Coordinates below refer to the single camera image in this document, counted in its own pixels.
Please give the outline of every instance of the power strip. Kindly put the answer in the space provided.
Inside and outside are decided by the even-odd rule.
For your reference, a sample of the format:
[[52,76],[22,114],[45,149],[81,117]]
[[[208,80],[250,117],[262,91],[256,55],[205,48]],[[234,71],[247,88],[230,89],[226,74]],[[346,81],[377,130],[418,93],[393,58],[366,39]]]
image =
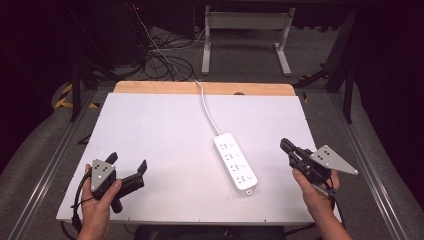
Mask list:
[[216,136],[213,141],[235,189],[238,192],[251,195],[258,183],[258,179],[250,168],[233,135],[224,133]]

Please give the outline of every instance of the table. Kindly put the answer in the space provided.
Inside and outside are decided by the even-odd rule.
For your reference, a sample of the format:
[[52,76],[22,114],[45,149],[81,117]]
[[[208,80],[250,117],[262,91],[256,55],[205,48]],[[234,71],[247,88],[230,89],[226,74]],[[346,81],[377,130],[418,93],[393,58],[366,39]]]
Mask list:
[[[300,188],[291,176],[288,157],[279,148],[281,138],[288,137],[300,146],[315,149],[293,88],[287,84],[202,85],[211,115],[222,130],[234,135],[255,171],[259,183],[251,196],[237,193],[225,173],[213,147],[215,133],[205,118],[195,83],[120,82],[103,106],[57,219],[69,221],[72,216],[69,206],[85,164],[93,158],[104,160],[116,151],[118,178],[135,173],[143,158],[148,169],[145,187],[121,199],[124,210],[112,214],[111,222],[312,222]],[[240,92],[245,95],[233,95]]]

